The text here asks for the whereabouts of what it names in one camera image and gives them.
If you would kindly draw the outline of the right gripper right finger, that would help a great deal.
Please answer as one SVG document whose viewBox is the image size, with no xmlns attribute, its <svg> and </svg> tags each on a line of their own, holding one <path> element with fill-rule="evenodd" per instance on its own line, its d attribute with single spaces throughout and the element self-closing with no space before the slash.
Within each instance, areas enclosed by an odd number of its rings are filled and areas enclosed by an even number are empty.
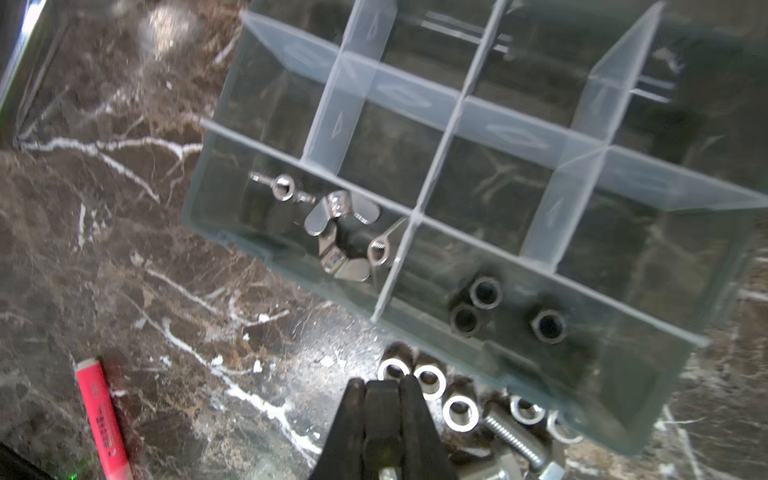
<svg viewBox="0 0 768 480">
<path fill-rule="evenodd" d="M 399 382 L 404 479 L 457 479 L 448 452 L 413 375 Z"/>
</svg>

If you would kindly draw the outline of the black hex nut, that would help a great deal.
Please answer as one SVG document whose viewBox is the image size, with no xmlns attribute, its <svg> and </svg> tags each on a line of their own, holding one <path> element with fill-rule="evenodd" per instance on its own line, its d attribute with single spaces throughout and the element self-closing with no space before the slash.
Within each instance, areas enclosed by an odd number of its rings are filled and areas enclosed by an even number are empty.
<svg viewBox="0 0 768 480">
<path fill-rule="evenodd" d="M 469 298 L 472 305 L 481 310 L 492 310 L 503 300 L 502 285 L 492 276 L 478 276 L 470 284 Z"/>
<path fill-rule="evenodd" d="M 557 310 L 538 310 L 530 320 L 529 325 L 535 337 L 546 344 L 558 344 L 567 336 L 565 318 Z"/>
<path fill-rule="evenodd" d="M 449 324 L 457 335 L 470 338 L 477 335 L 484 326 L 484 316 L 472 304 L 457 303 L 450 311 Z"/>
</svg>

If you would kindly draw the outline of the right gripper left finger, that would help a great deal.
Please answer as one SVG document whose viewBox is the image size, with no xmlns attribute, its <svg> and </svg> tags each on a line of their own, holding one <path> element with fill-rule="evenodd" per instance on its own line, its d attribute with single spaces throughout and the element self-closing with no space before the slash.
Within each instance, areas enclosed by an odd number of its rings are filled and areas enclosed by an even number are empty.
<svg viewBox="0 0 768 480">
<path fill-rule="evenodd" d="M 310 480 L 363 478 L 365 393 L 363 379 L 349 380 Z"/>
</svg>

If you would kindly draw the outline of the black hex bolt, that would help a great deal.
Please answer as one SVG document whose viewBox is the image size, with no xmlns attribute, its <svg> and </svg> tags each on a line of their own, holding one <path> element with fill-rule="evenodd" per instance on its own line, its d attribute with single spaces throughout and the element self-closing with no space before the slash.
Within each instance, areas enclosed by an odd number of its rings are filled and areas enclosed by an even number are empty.
<svg viewBox="0 0 768 480">
<path fill-rule="evenodd" d="M 401 430 L 399 382 L 368 382 L 364 399 L 362 446 L 364 479 L 397 476 L 404 457 Z"/>
</svg>

